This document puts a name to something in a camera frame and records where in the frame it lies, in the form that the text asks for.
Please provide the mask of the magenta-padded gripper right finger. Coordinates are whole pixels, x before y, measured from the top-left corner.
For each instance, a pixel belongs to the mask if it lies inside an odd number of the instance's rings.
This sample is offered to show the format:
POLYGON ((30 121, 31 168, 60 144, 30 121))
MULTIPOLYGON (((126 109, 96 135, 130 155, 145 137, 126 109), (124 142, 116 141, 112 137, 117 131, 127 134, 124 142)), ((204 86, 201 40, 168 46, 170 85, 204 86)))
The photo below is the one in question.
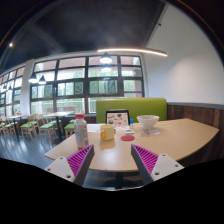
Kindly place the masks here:
POLYGON ((166 153, 157 155, 138 145, 131 145, 131 155, 138 167, 144 185, 183 169, 181 164, 166 153))

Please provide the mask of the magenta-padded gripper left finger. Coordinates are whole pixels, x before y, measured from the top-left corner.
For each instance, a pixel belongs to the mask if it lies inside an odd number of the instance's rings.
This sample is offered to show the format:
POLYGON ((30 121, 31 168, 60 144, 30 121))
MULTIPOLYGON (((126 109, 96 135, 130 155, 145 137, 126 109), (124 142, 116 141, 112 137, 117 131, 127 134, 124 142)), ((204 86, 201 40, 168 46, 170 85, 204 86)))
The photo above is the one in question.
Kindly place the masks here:
POLYGON ((69 157, 58 157, 46 171, 82 186, 94 155, 94 146, 89 145, 69 157))

